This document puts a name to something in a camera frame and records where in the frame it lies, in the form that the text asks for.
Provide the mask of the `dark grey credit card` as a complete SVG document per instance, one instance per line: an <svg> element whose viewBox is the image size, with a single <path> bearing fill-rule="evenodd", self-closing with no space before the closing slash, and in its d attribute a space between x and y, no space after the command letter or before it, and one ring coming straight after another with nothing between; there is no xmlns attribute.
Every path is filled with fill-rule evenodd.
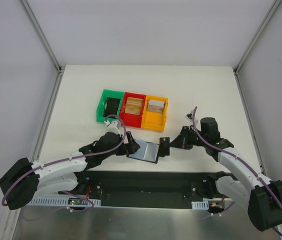
<svg viewBox="0 0 282 240"><path fill-rule="evenodd" d="M168 151L170 149L170 137L159 138L159 149L161 151Z"/></svg>

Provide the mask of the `black leather card holder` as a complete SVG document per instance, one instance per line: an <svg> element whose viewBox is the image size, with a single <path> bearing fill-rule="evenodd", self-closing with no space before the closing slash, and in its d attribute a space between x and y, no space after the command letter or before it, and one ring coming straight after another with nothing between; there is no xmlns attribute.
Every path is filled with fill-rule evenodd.
<svg viewBox="0 0 282 240"><path fill-rule="evenodd" d="M136 142L140 145L140 149L134 154L129 154L128 158L157 164L159 158L164 158L170 155L170 150L161 151L159 149L159 144L139 139L137 139Z"/></svg>

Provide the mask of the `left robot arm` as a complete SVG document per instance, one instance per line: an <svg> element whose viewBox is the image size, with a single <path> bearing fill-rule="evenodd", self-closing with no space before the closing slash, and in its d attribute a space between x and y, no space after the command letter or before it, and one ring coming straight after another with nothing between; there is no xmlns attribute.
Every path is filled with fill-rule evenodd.
<svg viewBox="0 0 282 240"><path fill-rule="evenodd" d="M35 197L39 188L46 188L54 179L97 167L113 155L134 154L140 148L130 131L124 135L108 131L67 158L46 162L21 158L0 178L1 205L10 210L20 209Z"/></svg>

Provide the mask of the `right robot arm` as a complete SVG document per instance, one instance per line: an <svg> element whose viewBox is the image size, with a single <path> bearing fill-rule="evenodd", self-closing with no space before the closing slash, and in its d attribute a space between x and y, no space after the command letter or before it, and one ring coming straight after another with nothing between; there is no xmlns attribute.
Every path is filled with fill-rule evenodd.
<svg viewBox="0 0 282 240"><path fill-rule="evenodd" d="M253 168L234 145L222 138L213 117L197 119L189 113L190 126L184 126L171 147L190 150L203 147L217 163L229 170L210 174L197 188L198 195L212 199L220 194L244 209L254 227L263 232L282 224L282 181L272 180Z"/></svg>

